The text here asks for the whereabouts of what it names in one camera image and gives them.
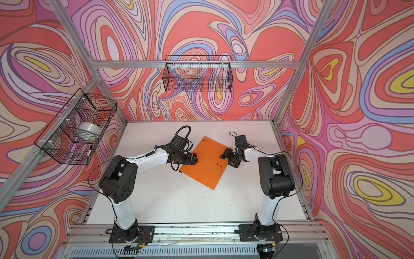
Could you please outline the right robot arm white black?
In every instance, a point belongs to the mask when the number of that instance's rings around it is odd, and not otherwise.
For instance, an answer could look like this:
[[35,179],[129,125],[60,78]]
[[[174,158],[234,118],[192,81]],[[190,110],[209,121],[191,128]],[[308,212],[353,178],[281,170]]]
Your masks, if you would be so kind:
[[281,152],[268,154],[248,143],[245,135],[230,133],[235,138],[234,148],[226,149],[220,156],[228,165],[238,168],[241,162],[258,163],[259,181],[264,198],[252,224],[240,224],[235,233],[242,242],[267,242],[277,244],[283,240],[281,225],[276,217],[284,198],[295,190],[295,181],[286,155]]

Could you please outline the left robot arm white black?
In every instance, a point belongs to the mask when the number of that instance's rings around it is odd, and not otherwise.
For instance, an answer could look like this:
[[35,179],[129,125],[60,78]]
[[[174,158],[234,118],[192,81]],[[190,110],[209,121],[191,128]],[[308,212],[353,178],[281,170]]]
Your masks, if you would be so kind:
[[109,198],[115,214],[110,243],[133,243],[139,240],[138,220],[133,215],[130,198],[137,175],[163,164],[170,164],[175,171],[179,169],[175,165],[196,165],[197,155],[191,153],[193,146],[188,138],[174,136],[169,143],[155,146],[146,154],[130,158],[117,155],[111,160],[99,181],[99,188]]

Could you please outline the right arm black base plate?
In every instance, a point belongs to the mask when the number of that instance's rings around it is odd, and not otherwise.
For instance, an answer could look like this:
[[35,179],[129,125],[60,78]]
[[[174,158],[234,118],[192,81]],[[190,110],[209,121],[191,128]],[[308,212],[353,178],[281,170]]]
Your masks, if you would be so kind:
[[239,235],[242,242],[274,242],[282,241],[283,235],[280,225],[273,224],[270,226],[262,226],[258,223],[240,224],[238,229],[235,229],[235,234]]

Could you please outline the orange and black folder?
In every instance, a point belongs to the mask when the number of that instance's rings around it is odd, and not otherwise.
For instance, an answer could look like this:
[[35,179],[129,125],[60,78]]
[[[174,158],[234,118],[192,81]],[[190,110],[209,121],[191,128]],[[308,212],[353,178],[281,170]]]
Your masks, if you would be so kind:
[[227,168],[228,161],[220,158],[226,149],[227,146],[205,136],[194,150],[198,159],[196,165],[183,165],[180,172],[215,190]]

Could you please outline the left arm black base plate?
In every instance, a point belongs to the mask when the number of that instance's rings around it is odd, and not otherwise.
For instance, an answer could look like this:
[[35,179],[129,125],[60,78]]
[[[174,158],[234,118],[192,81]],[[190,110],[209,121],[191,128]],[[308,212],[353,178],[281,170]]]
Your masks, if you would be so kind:
[[155,226],[138,225],[132,226],[128,230],[120,228],[116,223],[113,225],[109,243],[111,244],[127,244],[138,243],[146,245],[152,243],[155,233]]

